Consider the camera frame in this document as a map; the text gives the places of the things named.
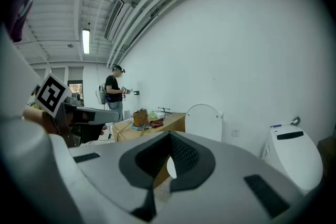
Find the ceiling light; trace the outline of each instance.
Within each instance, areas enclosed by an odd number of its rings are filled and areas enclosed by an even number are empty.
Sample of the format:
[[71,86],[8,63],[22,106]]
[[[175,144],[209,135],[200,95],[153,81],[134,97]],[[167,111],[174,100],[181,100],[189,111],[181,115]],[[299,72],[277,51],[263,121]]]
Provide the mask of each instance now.
[[83,29],[83,49],[85,54],[90,53],[90,30]]

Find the backpack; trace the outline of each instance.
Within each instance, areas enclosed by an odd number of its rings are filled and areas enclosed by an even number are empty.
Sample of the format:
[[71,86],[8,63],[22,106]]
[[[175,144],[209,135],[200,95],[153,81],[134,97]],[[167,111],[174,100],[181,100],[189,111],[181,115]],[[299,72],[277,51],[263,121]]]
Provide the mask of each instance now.
[[107,93],[105,83],[98,86],[98,89],[96,90],[96,97],[98,99],[99,104],[107,103]]

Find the man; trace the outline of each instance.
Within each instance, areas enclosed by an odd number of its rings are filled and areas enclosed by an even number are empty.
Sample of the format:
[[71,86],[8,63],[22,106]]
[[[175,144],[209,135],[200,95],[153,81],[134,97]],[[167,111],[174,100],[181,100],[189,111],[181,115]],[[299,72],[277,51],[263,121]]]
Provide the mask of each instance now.
[[[32,94],[31,96],[34,95],[34,96],[36,97],[36,95],[37,95],[37,93],[38,93],[38,91],[39,91],[40,88],[41,88],[40,85],[36,85],[35,89],[34,89],[33,92],[31,93],[31,94]],[[38,104],[36,104],[35,101],[29,102],[29,103],[28,103],[28,106],[31,106],[32,108],[36,108],[36,109],[43,110],[43,109],[41,108],[41,106],[39,106]]]
[[105,86],[107,93],[107,102],[111,111],[119,113],[119,119],[116,122],[123,121],[122,114],[122,95],[127,93],[127,90],[120,90],[118,87],[117,79],[122,74],[121,66],[114,66],[112,75],[106,78]]

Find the electrical outlet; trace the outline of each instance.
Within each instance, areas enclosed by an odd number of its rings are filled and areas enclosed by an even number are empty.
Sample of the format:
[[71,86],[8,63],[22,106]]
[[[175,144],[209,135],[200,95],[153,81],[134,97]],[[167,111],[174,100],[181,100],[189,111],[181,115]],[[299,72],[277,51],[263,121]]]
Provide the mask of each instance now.
[[239,136],[240,132],[237,129],[231,131],[231,136]]

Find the black stripe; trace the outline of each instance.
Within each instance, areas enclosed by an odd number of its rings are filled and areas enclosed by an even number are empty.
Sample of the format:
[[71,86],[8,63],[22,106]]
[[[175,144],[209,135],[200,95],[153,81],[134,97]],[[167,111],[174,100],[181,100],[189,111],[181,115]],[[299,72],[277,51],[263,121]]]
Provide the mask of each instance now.
[[286,140],[303,136],[303,131],[277,135],[277,140]]
[[262,179],[261,176],[246,176],[244,177],[244,180],[272,218],[289,208],[289,205]]
[[85,162],[85,161],[89,161],[91,159],[95,159],[95,158],[99,158],[100,155],[98,155],[97,153],[90,153],[90,154],[86,154],[86,155],[81,155],[81,156],[77,156],[77,157],[73,157],[76,163],[81,163],[81,162]]

